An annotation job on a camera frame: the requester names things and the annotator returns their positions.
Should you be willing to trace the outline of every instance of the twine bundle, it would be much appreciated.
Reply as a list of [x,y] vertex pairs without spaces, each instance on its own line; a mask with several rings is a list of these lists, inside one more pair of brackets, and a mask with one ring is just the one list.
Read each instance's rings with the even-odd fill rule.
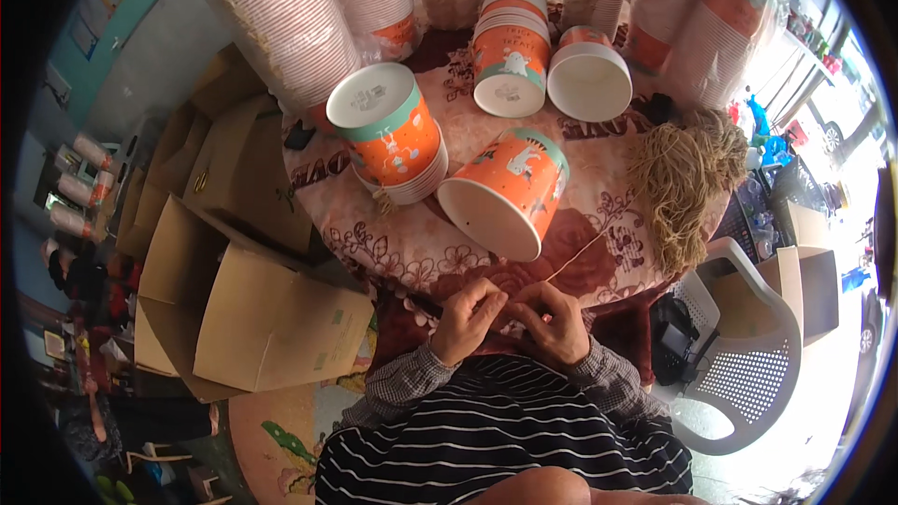
[[726,114],[703,109],[685,129],[662,123],[630,150],[630,182],[644,195],[657,266],[667,276],[704,261],[705,208],[746,176],[748,142]]

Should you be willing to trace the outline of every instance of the wall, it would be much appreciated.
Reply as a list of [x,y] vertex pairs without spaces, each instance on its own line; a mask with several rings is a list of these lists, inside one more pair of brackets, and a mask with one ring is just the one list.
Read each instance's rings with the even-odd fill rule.
[[[55,149],[71,144],[81,129],[107,142],[128,136],[143,112],[169,112],[185,101],[212,55],[230,43],[203,0],[140,0],[140,5],[137,0],[130,5],[126,1],[113,20],[118,14],[127,15],[136,27],[123,38],[108,66],[89,74],[83,71],[84,55],[69,46],[67,30],[60,35],[51,61],[73,87],[70,102],[74,105],[63,111],[48,89],[36,91],[29,130],[44,146]],[[101,47],[109,49],[104,39],[112,33],[104,32],[97,52]],[[86,92],[82,90],[81,99],[75,101],[79,86]]]
[[26,131],[22,136],[19,165],[15,172],[14,209],[16,219],[21,219],[36,234],[48,237],[53,233],[50,215],[34,202],[34,193],[38,189],[40,172],[44,167],[45,151],[40,141]]

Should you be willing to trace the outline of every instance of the skeleton illustration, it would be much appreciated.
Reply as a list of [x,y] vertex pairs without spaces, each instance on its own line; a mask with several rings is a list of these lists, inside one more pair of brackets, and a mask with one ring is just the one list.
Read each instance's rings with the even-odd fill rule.
[[561,197],[561,194],[564,193],[565,185],[567,185],[567,173],[564,171],[564,168],[560,168],[558,170],[558,179],[555,180],[555,191],[552,192],[551,201]]
[[[418,116],[416,117],[416,119],[418,119],[419,122],[420,122],[420,118],[421,118],[420,115],[418,115]],[[386,138],[384,138],[384,133],[386,133],[388,130],[390,130],[390,128],[389,128],[389,127],[385,127],[384,130],[380,131],[380,133],[381,133],[381,142],[382,142],[384,145],[386,145],[386,148],[387,148],[387,154],[388,154],[388,155],[389,155],[389,154],[393,154],[393,155],[394,155],[394,154],[396,154],[397,152],[399,152],[399,147],[398,147],[398,143],[396,142],[396,138],[393,137],[392,134],[390,135],[390,139],[389,139],[389,140],[387,140]],[[416,158],[418,157],[418,154],[420,153],[418,149],[410,149],[409,147],[404,147],[402,150],[409,153],[409,159],[410,159],[410,160],[416,159]],[[396,166],[396,171],[397,171],[399,174],[405,174],[406,172],[409,171],[409,168],[408,168],[407,166],[405,166],[404,163],[405,163],[405,159],[404,159],[402,156],[394,156],[392,160],[389,160],[389,157],[388,157],[387,159],[384,159],[384,164],[383,164],[382,168],[383,168],[384,171],[386,171],[386,170],[387,170],[387,164],[393,164],[394,166]]]
[[527,183],[530,183],[530,176],[533,175],[533,168],[527,162],[530,159],[541,159],[540,153],[536,152],[533,147],[525,147],[516,157],[508,161],[506,168],[514,175],[523,175]]
[[512,74],[519,74],[522,77],[527,76],[527,63],[530,62],[530,57],[524,57],[520,52],[514,50],[510,50],[507,47],[502,50],[505,54],[506,66],[500,69],[500,72],[510,72]]

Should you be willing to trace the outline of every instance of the hand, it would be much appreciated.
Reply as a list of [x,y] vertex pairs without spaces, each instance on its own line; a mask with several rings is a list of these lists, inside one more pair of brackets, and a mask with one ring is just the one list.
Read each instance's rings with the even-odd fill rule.
[[[527,326],[537,346],[561,365],[574,367],[589,354],[589,333],[579,302],[547,281],[524,287],[508,310]],[[544,311],[552,314],[548,324],[540,318]]]
[[97,386],[97,381],[93,378],[88,378],[84,381],[84,392],[87,394],[96,394],[99,389],[100,387]]
[[[483,305],[474,314],[474,307],[484,298]],[[489,325],[507,300],[508,295],[489,279],[470,283],[443,304],[443,317],[430,338],[430,350],[443,365],[454,367],[483,342]]]

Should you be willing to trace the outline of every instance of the black cloth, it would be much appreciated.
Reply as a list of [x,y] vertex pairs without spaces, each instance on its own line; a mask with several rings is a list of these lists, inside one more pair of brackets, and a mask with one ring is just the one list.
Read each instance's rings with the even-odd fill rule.
[[91,403],[87,396],[71,397],[59,409],[59,432],[65,443],[82,460],[94,462],[115,458],[122,451],[118,423],[109,409],[109,400],[97,394],[97,407],[106,430],[106,441],[100,442],[91,419]]
[[144,443],[176,443],[212,434],[209,404],[194,398],[109,397],[125,450],[140,451]]
[[471,357],[413,411],[374,430],[334,432],[316,502],[460,503],[527,468],[560,466],[593,488],[689,493],[691,454],[669,418],[599,412],[542,365]]
[[134,398],[96,395],[106,430],[100,443],[94,433],[87,396],[72,397],[59,411],[59,431],[73,454],[88,462],[115,458],[122,451],[142,452],[143,445],[176,443],[212,434],[209,404],[194,398]]

